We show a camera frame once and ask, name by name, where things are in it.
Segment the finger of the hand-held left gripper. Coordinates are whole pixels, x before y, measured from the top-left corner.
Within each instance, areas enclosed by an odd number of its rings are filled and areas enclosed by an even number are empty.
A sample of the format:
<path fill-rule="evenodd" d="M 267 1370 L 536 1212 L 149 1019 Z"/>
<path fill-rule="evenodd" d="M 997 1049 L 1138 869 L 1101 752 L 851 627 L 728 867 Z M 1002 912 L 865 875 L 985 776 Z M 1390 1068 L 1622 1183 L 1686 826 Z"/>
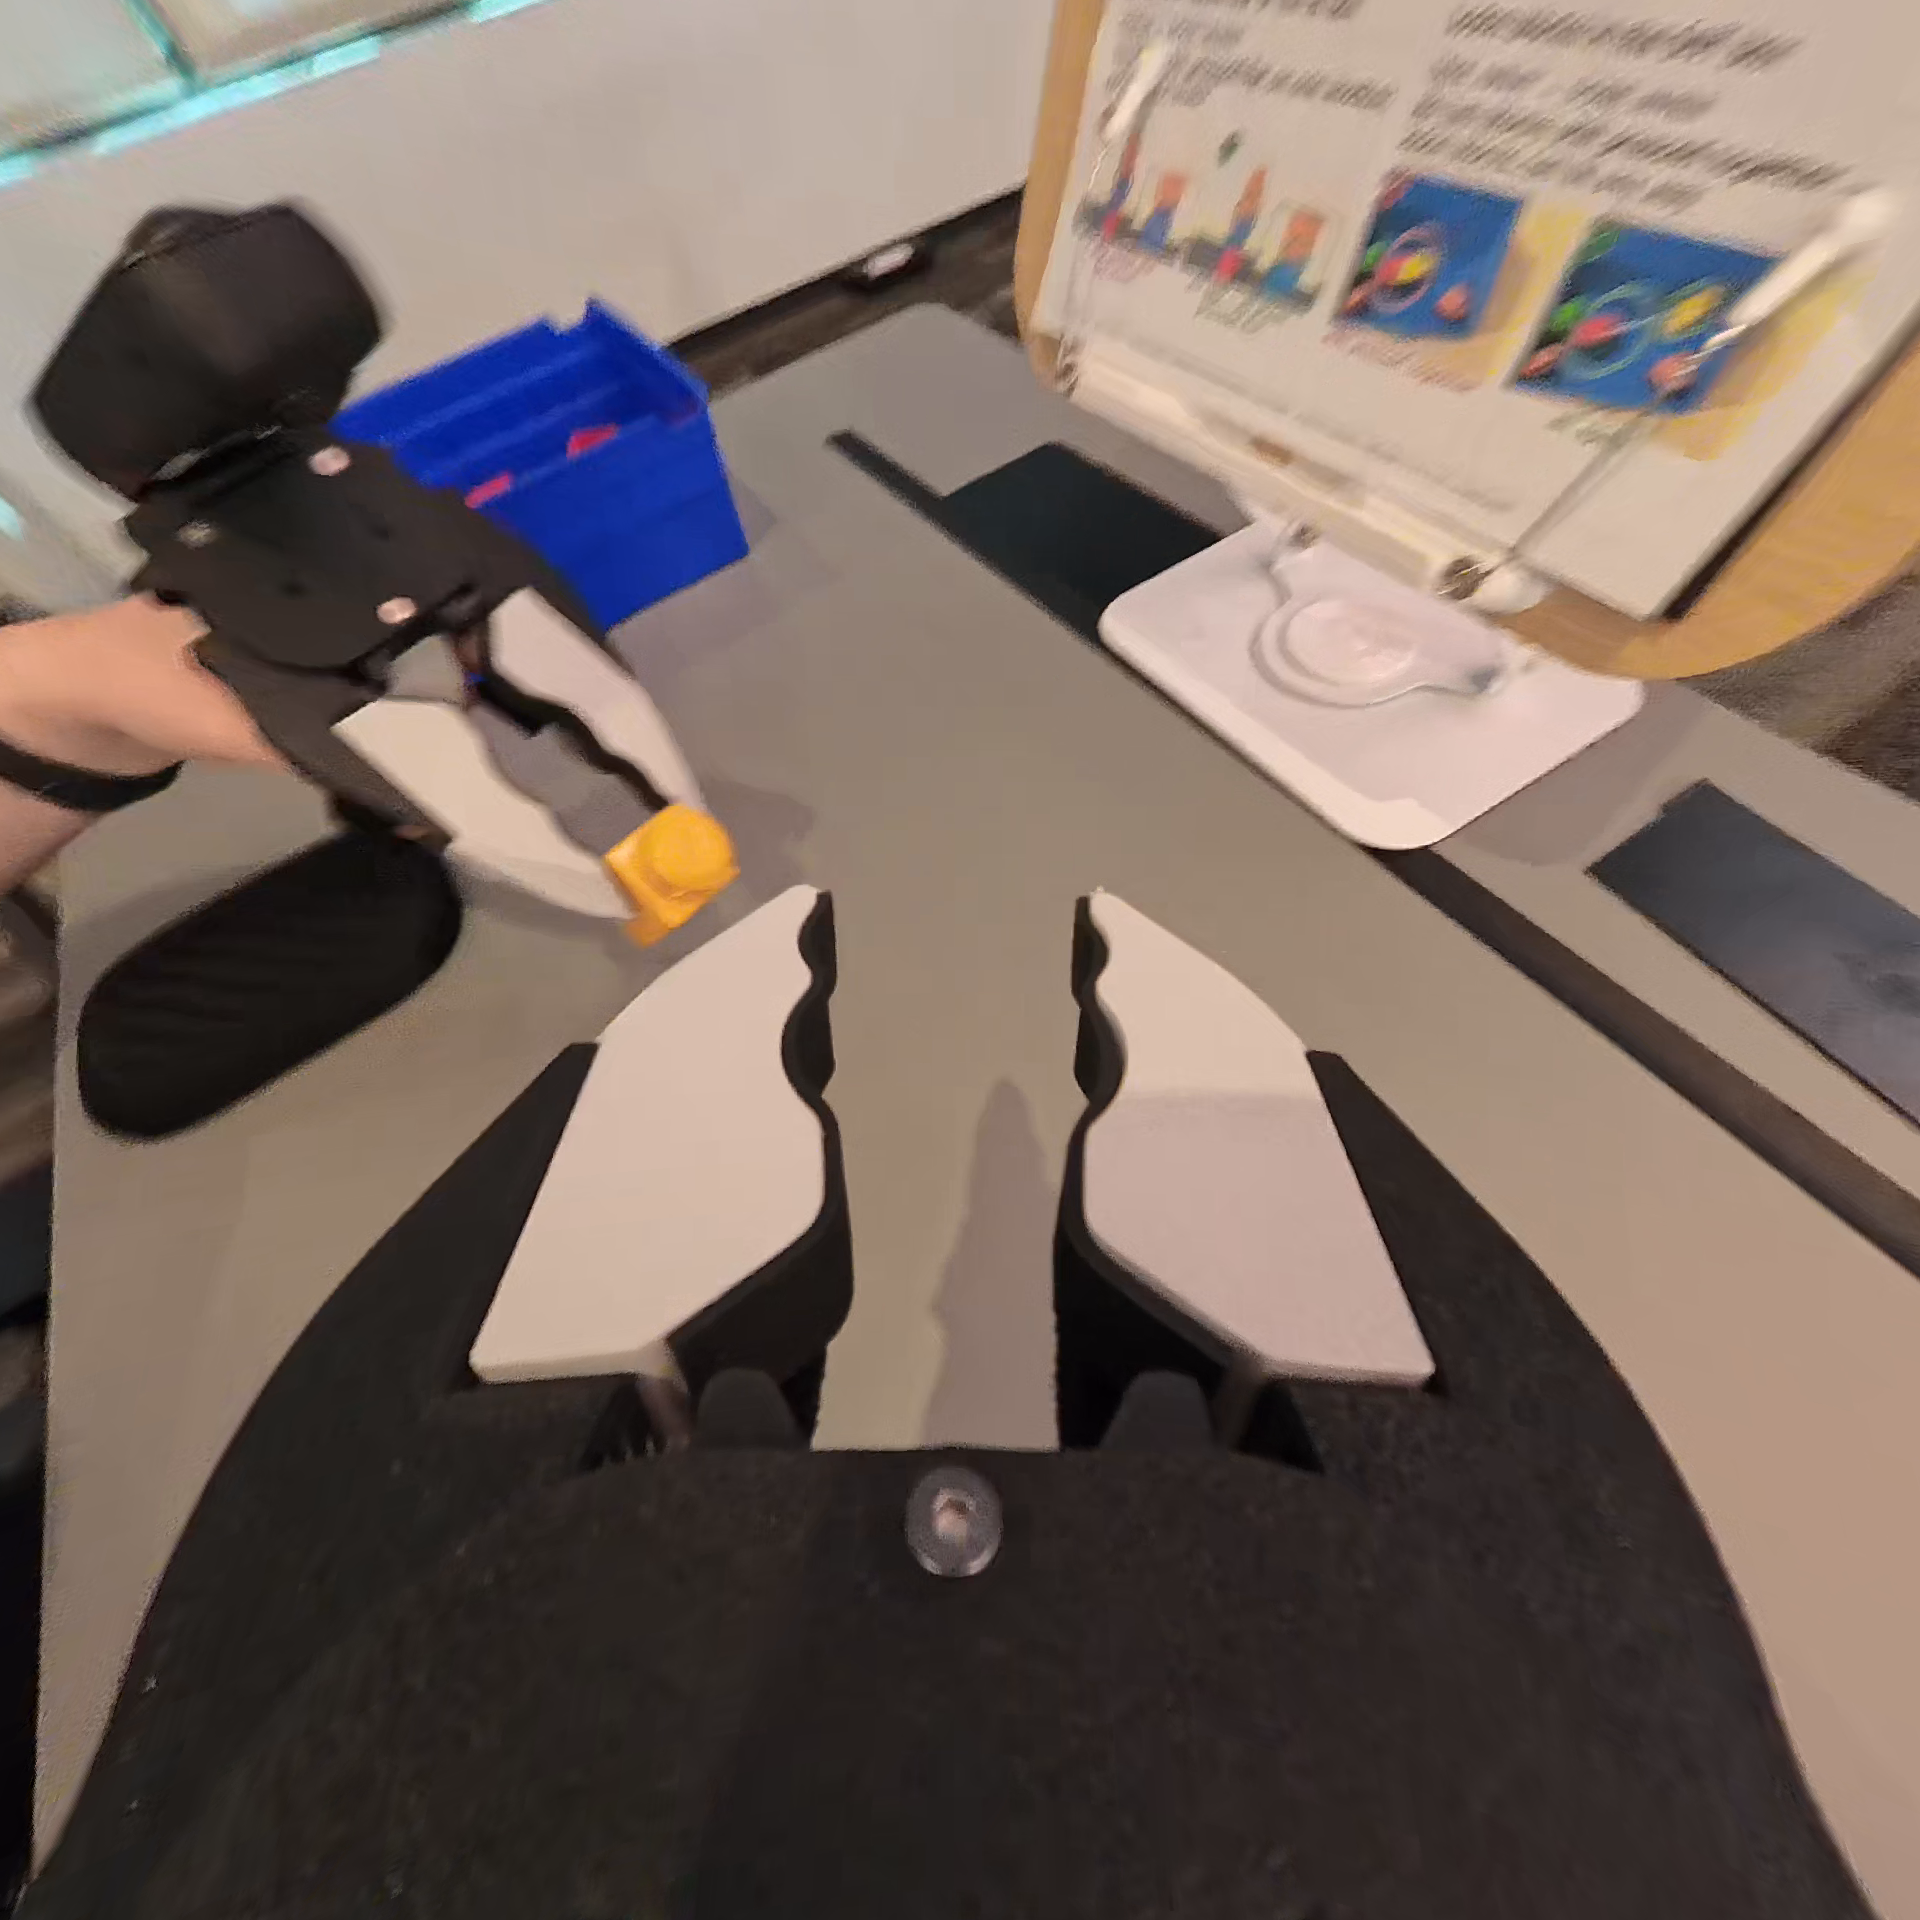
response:
<path fill-rule="evenodd" d="M 501 776 L 465 712 L 374 700 L 329 732 L 445 835 L 467 871 L 582 920 L 633 920 L 633 901 L 605 863 Z"/>
<path fill-rule="evenodd" d="M 648 821 L 708 800 L 664 712 L 601 637 L 524 591 L 468 632 L 468 715 L 498 765 L 570 812 L 617 789 Z"/>

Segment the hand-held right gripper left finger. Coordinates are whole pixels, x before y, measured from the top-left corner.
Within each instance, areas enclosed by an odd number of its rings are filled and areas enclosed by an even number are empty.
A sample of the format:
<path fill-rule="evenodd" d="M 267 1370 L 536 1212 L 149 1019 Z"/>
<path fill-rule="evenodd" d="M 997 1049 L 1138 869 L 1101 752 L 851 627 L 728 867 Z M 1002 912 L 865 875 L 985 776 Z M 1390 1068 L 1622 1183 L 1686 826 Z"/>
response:
<path fill-rule="evenodd" d="M 852 1306 L 833 897 L 793 885 L 659 973 L 592 1044 L 468 1367 L 697 1401 L 770 1379 L 816 1423 Z"/>

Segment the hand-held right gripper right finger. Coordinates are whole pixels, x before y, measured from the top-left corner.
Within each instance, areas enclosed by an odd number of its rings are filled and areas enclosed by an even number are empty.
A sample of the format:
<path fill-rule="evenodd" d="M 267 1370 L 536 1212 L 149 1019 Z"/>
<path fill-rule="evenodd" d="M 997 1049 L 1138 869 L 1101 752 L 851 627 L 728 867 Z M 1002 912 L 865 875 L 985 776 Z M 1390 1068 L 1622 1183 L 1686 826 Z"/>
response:
<path fill-rule="evenodd" d="M 1426 1391 L 1436 1361 L 1308 1044 L 1112 891 L 1072 920 L 1084 1097 L 1054 1233 L 1061 1426 L 1145 1373 L 1216 1424 L 1292 1383 Z"/>

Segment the blue plastic bin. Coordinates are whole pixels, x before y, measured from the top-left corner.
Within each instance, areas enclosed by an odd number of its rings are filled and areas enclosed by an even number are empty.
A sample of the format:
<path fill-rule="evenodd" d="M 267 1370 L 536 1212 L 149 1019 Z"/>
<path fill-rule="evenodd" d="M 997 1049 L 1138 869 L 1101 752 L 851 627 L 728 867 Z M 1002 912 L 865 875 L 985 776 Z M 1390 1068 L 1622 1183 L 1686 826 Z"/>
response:
<path fill-rule="evenodd" d="M 617 423 L 571 461 L 574 427 Z M 708 393 L 676 355 L 589 300 L 350 401 L 337 431 L 460 498 L 512 469 L 481 513 L 526 543 L 612 628 L 749 553 Z"/>

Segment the orange mega block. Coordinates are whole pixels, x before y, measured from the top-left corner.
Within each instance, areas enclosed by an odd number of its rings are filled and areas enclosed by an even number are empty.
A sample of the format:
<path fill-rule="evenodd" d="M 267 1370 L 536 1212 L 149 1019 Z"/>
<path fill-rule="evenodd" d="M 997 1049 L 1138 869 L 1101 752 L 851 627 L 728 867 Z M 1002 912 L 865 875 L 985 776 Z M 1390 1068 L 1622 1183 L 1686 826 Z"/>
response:
<path fill-rule="evenodd" d="M 729 831 L 686 803 L 661 807 L 601 859 L 630 907 L 628 935 L 640 946 L 673 937 L 738 879 Z"/>

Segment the person's left hand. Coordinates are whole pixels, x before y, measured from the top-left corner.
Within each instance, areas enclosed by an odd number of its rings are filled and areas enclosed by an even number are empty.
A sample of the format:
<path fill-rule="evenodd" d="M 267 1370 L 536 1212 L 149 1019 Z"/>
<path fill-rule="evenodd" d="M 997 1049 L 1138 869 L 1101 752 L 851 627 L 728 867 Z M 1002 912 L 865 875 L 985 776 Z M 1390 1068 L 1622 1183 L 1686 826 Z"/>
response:
<path fill-rule="evenodd" d="M 149 596 L 3 628 L 3 738 L 36 761 L 152 778 L 189 761 L 293 765 L 198 659 L 201 625 Z"/>

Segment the black oval pad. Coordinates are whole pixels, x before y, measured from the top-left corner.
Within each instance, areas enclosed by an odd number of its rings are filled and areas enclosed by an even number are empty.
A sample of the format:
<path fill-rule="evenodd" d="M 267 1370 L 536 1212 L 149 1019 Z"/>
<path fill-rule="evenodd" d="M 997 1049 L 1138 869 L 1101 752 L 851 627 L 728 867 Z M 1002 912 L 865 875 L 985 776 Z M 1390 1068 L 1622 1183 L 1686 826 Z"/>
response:
<path fill-rule="evenodd" d="M 461 930 L 441 856 L 337 832 L 102 972 L 81 1003 L 81 1106 L 136 1143 L 220 1117 L 421 993 Z"/>

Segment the black wristband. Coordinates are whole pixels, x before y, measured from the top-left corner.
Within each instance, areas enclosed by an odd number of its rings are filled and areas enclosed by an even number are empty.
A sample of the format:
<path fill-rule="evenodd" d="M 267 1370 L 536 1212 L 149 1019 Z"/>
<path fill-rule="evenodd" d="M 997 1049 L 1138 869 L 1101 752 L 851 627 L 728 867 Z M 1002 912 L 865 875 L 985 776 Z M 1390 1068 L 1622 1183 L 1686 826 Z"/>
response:
<path fill-rule="evenodd" d="M 149 776 L 110 776 L 69 761 L 46 760 L 3 740 L 3 785 L 46 807 L 101 818 L 138 807 L 164 793 L 182 765 L 169 763 Z"/>

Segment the white framed window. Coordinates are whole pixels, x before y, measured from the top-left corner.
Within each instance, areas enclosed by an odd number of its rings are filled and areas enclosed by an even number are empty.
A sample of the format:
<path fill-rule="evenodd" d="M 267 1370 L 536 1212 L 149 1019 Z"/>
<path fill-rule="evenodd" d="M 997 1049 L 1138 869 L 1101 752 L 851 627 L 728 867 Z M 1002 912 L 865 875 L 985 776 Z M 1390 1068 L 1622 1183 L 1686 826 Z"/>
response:
<path fill-rule="evenodd" d="M 3 186 L 318 84 L 526 3 L 5 3 Z"/>

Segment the black rectangular pad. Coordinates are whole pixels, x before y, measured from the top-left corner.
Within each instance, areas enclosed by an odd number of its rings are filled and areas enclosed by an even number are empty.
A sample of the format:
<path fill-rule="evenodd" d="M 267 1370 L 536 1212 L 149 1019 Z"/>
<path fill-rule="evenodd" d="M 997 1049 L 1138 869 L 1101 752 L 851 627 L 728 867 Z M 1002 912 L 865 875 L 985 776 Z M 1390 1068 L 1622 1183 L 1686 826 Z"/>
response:
<path fill-rule="evenodd" d="M 1918 916 L 1714 785 L 1697 783 L 1590 864 L 1896 1114 L 1918 1120 Z"/>

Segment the wooden display board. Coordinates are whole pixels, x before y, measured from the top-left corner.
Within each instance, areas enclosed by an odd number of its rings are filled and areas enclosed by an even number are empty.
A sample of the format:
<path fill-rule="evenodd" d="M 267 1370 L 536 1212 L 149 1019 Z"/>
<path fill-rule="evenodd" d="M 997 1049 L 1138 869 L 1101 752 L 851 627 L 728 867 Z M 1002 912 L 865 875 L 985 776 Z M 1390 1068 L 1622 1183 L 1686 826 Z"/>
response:
<path fill-rule="evenodd" d="M 1213 477 L 1240 477 L 1245 469 L 1256 477 L 1256 505 L 1269 511 L 1277 504 L 1277 480 L 1305 475 L 1283 444 L 1257 440 L 1251 455 L 1218 467 L 1218 432 L 1154 416 L 1148 403 L 1117 395 L 1104 372 L 1085 388 L 1081 349 L 1066 346 L 1038 319 L 1049 239 L 1066 207 L 1072 144 L 1106 11 L 1101 3 L 1058 3 L 1052 10 L 1016 244 L 1020 339 L 1033 370 L 1057 393 Z M 1498 612 L 1483 592 L 1470 608 L 1556 659 L 1629 679 L 1682 681 L 1763 659 L 1858 612 L 1916 570 L 1916 451 L 1918 346 L 1910 335 L 1666 616 L 1636 623 L 1562 586 L 1529 608 Z"/>

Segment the printed instruction sheet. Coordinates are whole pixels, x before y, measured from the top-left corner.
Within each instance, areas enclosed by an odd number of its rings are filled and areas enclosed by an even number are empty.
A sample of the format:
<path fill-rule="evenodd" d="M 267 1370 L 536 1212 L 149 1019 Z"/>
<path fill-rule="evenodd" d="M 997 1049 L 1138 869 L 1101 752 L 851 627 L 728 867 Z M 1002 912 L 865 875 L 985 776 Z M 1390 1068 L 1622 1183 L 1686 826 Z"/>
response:
<path fill-rule="evenodd" d="M 1916 335 L 1916 4 L 1101 4 L 1054 376 L 1664 616 Z"/>

